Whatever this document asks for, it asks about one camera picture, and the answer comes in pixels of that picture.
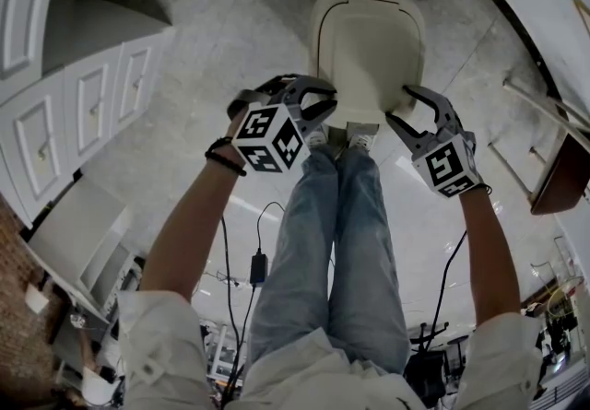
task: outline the fiducial marker cube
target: fiducial marker cube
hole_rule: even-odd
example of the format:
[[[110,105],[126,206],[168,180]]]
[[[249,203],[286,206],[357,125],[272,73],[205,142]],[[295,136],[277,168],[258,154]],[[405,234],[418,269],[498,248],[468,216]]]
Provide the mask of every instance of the fiducial marker cube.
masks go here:
[[[258,172],[287,172],[310,155],[284,104],[250,104],[232,144]]]
[[[473,151],[463,136],[455,135],[412,163],[436,193],[453,197],[480,183]]]

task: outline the white sneaker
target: white sneaker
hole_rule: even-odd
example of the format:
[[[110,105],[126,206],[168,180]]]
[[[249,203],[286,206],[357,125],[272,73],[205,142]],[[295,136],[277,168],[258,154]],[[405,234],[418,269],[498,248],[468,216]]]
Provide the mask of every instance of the white sneaker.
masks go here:
[[[353,135],[348,142],[348,148],[358,147],[369,153],[376,136],[377,135]]]
[[[324,126],[321,124],[315,130],[313,130],[307,137],[306,143],[308,148],[314,148],[316,146],[325,145],[328,142],[328,135]]]

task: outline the person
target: person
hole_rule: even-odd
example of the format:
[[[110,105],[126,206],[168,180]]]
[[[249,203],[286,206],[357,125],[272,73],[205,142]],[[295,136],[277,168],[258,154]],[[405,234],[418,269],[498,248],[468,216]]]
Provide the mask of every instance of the person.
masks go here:
[[[254,309],[242,396],[229,409],[424,408],[402,377],[409,342],[372,139],[352,136],[341,153],[327,141],[323,128],[308,138],[311,155]],[[243,166],[231,145],[215,152]],[[190,302],[237,180],[228,163],[209,159],[154,242],[140,291],[119,297],[127,409],[212,408]],[[540,367],[538,326],[520,315],[512,257],[486,189],[459,200],[478,325],[455,408],[524,410]]]

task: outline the cable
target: cable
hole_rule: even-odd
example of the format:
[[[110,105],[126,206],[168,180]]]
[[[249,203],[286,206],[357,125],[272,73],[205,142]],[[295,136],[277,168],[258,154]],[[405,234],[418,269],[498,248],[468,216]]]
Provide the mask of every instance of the cable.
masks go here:
[[[457,246],[454,248],[453,254],[451,254],[449,261],[446,262],[446,266],[444,267],[444,273],[442,273],[441,294],[439,295],[439,303],[436,306],[436,313],[434,313],[434,320],[432,321],[431,339],[428,340],[428,343],[425,346],[426,351],[428,351],[428,348],[431,346],[432,340],[434,339],[434,333],[436,332],[436,322],[439,319],[439,312],[441,311],[441,304],[443,303],[444,288],[446,285],[446,273],[449,271],[449,266],[459,251],[459,248],[461,248],[461,245],[463,244],[466,236],[467,230],[464,231],[461,240],[459,240],[459,244],[457,244]]]
[[[271,206],[272,204],[278,205],[278,207],[283,211],[283,214],[285,213],[285,209],[283,208],[283,205],[281,205],[279,202],[269,202],[266,205],[266,207],[264,208],[264,210],[260,213],[260,216],[258,217],[258,221],[256,222],[256,231],[258,233],[258,249],[259,250],[262,248],[262,240],[260,239],[260,219],[262,218],[262,215],[265,214],[265,211],[267,210],[267,208],[269,206]]]
[[[203,275],[209,275],[214,279],[217,279],[219,282],[222,282],[223,284],[228,282],[228,277],[224,275],[221,271],[217,271],[214,275],[212,275],[208,271],[205,271]],[[238,287],[240,285],[240,281],[236,277],[230,277],[229,281],[233,284],[234,287]]]
[[[223,216],[221,217],[221,226],[223,227],[223,241],[225,243],[225,267],[227,270],[227,277],[230,277],[230,251],[229,251],[229,247],[228,247],[228,229],[225,225],[225,218]],[[233,328],[233,332],[236,337],[236,347],[238,348],[236,350],[237,351],[236,357],[238,357],[240,354],[240,349],[239,349],[240,334],[238,333],[238,327],[236,326],[236,322],[233,319],[233,309],[231,308],[231,283],[230,283],[230,281],[228,281],[228,309],[230,310],[231,326]],[[230,384],[231,376],[234,372],[235,371],[232,367],[231,373],[230,373],[230,379],[228,380],[228,385],[226,386],[226,388],[223,391],[223,394],[221,396],[221,407],[225,406],[225,403],[227,402],[226,399],[227,399],[228,389],[230,387],[229,384]]]
[[[238,353],[236,354],[236,357],[233,360],[233,366],[232,366],[232,370],[235,368],[237,368],[239,362],[240,362],[240,350],[242,350],[242,346],[243,346],[243,339],[246,335],[246,323],[248,322],[248,316],[250,315],[250,308],[252,307],[252,300],[254,298],[254,292],[256,291],[256,284],[253,285],[252,287],[252,295],[250,296],[250,303],[248,304],[248,311],[246,311],[246,318],[243,319],[243,327],[242,327],[242,338],[240,339],[240,343],[238,346]],[[243,365],[240,367],[240,369],[236,372],[233,381],[231,380],[231,374],[230,374],[230,379],[228,380],[228,402],[231,402],[232,398],[233,398],[233,393],[235,391],[236,388],[236,382],[238,381],[238,379],[240,378],[240,376],[242,375],[243,372]]]

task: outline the power adapter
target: power adapter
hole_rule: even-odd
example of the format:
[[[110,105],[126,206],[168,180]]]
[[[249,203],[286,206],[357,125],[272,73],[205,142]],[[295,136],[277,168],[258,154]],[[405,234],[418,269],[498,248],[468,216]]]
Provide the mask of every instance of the power adapter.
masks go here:
[[[252,263],[250,266],[250,284],[253,286],[260,286],[266,280],[268,274],[268,258],[265,254],[262,254],[260,248],[256,254],[252,257]]]

